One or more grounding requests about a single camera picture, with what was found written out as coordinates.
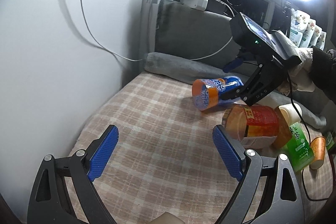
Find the gloved right hand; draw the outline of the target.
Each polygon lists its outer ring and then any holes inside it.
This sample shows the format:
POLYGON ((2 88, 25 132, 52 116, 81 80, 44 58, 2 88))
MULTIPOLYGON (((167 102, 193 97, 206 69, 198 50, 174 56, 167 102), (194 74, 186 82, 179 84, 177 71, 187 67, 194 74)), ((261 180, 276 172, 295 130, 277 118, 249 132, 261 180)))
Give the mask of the gloved right hand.
POLYGON ((313 92, 315 90, 315 84, 310 78, 309 73, 313 63, 313 51, 317 50, 317 48, 295 48, 295 50, 301 59, 301 63, 295 68, 290 69, 288 72, 292 90, 297 90, 299 92, 313 92))

